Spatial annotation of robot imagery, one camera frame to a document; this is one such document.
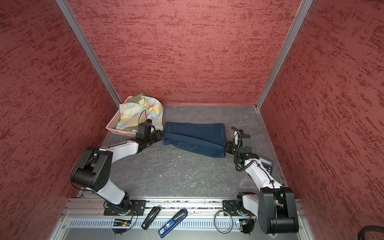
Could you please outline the blue denim skirt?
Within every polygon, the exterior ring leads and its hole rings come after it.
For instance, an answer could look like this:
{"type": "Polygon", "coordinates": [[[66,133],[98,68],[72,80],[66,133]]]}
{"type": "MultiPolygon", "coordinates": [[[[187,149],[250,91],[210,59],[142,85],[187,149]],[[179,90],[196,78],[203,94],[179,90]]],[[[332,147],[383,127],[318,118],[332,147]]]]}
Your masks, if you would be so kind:
{"type": "Polygon", "coordinates": [[[167,122],[163,142],[178,149],[211,158],[226,156],[226,134],[223,123],[192,124],[167,122]]]}

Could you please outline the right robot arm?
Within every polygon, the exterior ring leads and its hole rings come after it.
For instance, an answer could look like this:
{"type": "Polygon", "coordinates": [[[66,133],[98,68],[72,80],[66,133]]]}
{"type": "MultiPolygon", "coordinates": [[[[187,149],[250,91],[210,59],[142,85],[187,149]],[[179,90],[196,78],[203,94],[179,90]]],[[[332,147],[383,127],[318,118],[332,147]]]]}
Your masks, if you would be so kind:
{"type": "Polygon", "coordinates": [[[249,147],[241,147],[228,142],[226,152],[235,157],[236,165],[240,164],[255,182],[259,195],[239,193],[238,209],[248,211],[259,219],[261,230],[265,234],[276,235],[297,233],[299,218],[293,190],[278,183],[271,175],[274,162],[257,154],[251,153],[249,147]]]}

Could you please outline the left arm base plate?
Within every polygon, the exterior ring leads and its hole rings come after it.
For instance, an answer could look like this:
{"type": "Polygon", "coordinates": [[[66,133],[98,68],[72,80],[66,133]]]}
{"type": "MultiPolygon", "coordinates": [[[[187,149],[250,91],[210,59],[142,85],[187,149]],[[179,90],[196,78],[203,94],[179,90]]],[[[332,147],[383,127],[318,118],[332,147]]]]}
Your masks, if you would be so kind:
{"type": "Polygon", "coordinates": [[[142,216],[146,207],[145,200],[123,200],[119,205],[104,202],[104,216],[142,216]]]}

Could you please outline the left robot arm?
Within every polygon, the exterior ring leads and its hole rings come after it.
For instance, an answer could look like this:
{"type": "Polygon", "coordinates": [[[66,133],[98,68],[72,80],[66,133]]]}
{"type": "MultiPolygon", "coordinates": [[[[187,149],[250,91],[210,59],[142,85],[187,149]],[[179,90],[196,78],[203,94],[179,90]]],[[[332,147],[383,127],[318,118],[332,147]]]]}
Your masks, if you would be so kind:
{"type": "Polygon", "coordinates": [[[148,135],[136,134],[120,144],[109,147],[88,147],[74,164],[70,182],[74,187],[93,192],[105,200],[105,207],[120,216],[134,213],[128,193],[110,178],[112,163],[136,155],[162,140],[162,132],[155,130],[148,135]]]}

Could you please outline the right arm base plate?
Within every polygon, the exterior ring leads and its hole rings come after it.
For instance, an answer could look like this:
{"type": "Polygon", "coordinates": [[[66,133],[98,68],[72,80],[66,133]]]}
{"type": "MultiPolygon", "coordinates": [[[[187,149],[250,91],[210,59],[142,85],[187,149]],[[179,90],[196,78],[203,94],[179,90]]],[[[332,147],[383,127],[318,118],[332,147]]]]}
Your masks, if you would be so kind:
{"type": "Polygon", "coordinates": [[[223,210],[232,216],[239,216],[238,205],[236,200],[223,200],[223,210]]]}

